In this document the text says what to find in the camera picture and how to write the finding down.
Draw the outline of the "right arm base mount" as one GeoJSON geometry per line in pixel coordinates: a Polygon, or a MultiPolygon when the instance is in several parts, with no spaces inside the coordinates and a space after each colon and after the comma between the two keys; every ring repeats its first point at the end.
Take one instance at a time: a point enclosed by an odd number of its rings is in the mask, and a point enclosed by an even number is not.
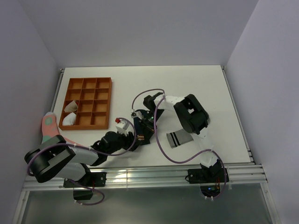
{"type": "Polygon", "coordinates": [[[201,186],[201,193],[208,198],[219,196],[229,181],[227,169],[218,159],[217,162],[210,167],[203,165],[200,168],[189,169],[185,180],[189,184],[208,184],[201,186]]]}

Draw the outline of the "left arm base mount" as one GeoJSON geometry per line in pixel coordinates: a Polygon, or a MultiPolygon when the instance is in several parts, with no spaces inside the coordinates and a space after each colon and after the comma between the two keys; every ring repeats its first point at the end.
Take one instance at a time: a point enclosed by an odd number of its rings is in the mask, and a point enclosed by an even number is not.
{"type": "Polygon", "coordinates": [[[106,175],[106,172],[91,172],[88,177],[84,177],[80,181],[65,178],[63,187],[73,189],[73,199],[75,203],[82,206],[97,205],[105,200],[105,194],[97,188],[105,187],[106,175]],[[97,202],[89,202],[95,195],[101,196],[101,199],[97,202]]]}

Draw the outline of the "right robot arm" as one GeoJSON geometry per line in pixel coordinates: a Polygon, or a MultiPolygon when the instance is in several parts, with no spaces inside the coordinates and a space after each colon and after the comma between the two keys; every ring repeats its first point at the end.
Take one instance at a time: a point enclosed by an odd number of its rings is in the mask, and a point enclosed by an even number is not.
{"type": "Polygon", "coordinates": [[[209,114],[193,94],[186,97],[175,97],[166,95],[163,89],[154,96],[148,95],[144,98],[145,107],[153,111],[153,128],[157,145],[163,156],[175,164],[184,164],[199,157],[199,163],[205,167],[202,170],[203,179],[212,182],[218,177],[218,170],[215,165],[220,164],[224,168],[224,163],[220,156],[213,150],[213,145],[207,137],[207,128],[210,121],[209,114]],[[159,110],[173,111],[176,113],[183,130],[190,135],[194,142],[202,149],[191,158],[184,161],[171,159],[163,150],[157,134],[157,112],[159,110]]]}

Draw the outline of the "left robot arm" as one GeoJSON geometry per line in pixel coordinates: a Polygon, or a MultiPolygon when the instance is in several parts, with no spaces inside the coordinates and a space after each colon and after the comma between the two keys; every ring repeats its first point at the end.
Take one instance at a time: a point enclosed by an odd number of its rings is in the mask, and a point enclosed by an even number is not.
{"type": "Polygon", "coordinates": [[[98,166],[109,156],[119,156],[117,151],[132,149],[136,134],[109,131],[90,147],[71,144],[62,135],[56,135],[38,148],[29,151],[24,160],[28,165],[28,175],[34,176],[39,183],[54,177],[74,180],[79,186],[90,183],[91,172],[88,166],[98,166]]]}

